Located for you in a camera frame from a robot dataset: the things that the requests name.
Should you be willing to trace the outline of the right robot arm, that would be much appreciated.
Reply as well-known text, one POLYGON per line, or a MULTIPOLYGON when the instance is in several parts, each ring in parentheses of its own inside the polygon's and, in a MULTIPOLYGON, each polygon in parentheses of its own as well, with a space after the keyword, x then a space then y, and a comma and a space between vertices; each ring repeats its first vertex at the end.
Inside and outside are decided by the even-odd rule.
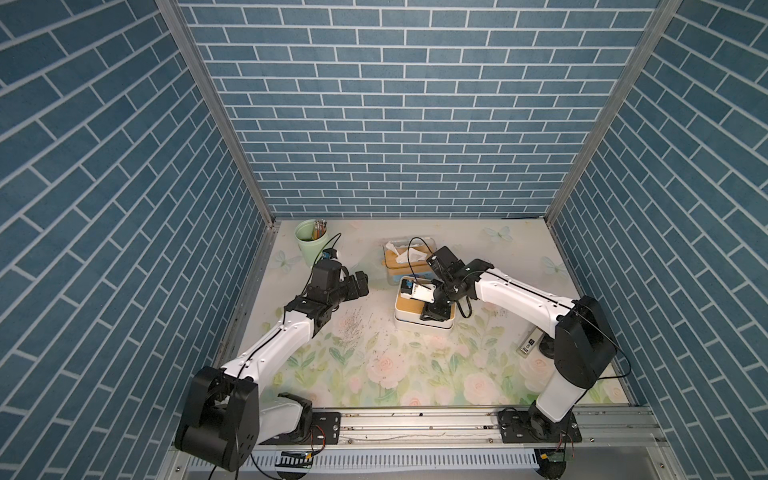
POLYGON ((620 351, 599 302, 548 293, 475 259, 464 263, 442 247, 426 259, 434 280, 403 280, 400 295, 422 301, 421 318, 445 322, 462 300, 480 300, 528 321, 551 340, 555 372, 543 392, 518 415, 522 436, 537 442, 576 437, 573 407, 600 379, 620 351))

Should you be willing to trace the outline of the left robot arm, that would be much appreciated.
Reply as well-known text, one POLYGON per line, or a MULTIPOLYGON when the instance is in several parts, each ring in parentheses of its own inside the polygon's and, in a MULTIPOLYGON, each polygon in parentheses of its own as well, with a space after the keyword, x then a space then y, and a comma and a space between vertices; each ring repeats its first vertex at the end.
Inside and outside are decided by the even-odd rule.
POLYGON ((289 358, 325 326, 340 304, 369 294, 368 275, 349 273, 336 259, 312 268, 303 292, 254 345, 220 367, 192 378, 174 447, 225 471, 237 471, 253 448, 274 437, 299 443, 310 437, 312 401, 282 393, 262 401, 264 389, 289 358))

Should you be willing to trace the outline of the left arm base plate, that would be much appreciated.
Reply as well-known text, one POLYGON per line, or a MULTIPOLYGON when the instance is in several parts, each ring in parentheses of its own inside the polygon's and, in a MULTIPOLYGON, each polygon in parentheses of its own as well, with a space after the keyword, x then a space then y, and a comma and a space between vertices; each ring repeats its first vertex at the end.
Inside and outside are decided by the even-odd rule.
POLYGON ((270 445, 337 445, 342 415, 338 411, 314 411, 310 421, 301 421, 294 432, 280 434, 268 441, 270 445))

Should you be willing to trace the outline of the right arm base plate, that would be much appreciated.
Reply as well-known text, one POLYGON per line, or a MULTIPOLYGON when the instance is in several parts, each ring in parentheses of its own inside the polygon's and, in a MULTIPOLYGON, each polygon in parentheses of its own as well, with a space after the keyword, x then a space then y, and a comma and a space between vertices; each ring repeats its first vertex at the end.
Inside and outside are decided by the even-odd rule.
POLYGON ((528 411, 514 407, 496 413, 500 435, 505 444, 511 443, 580 443, 582 435, 573 411, 553 422, 534 405, 528 411))

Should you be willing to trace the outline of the white box with bamboo lid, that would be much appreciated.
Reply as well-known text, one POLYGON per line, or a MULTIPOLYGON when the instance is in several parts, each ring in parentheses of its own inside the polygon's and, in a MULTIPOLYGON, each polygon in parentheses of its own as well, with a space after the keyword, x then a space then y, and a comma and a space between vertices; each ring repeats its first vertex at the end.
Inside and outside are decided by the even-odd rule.
POLYGON ((439 280, 404 276, 395 301, 395 319, 412 326, 450 330, 456 317, 455 303, 439 280))

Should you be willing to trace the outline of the white plastic box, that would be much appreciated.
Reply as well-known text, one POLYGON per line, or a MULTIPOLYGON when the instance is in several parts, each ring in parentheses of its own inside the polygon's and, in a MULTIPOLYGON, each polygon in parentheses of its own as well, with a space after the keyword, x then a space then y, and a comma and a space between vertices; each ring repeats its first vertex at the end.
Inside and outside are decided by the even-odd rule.
POLYGON ((456 319, 456 307, 452 306, 450 317, 444 321, 422 320, 421 314, 426 303, 397 297, 394 306, 394 324, 410 331, 424 331, 433 334, 449 333, 456 319))

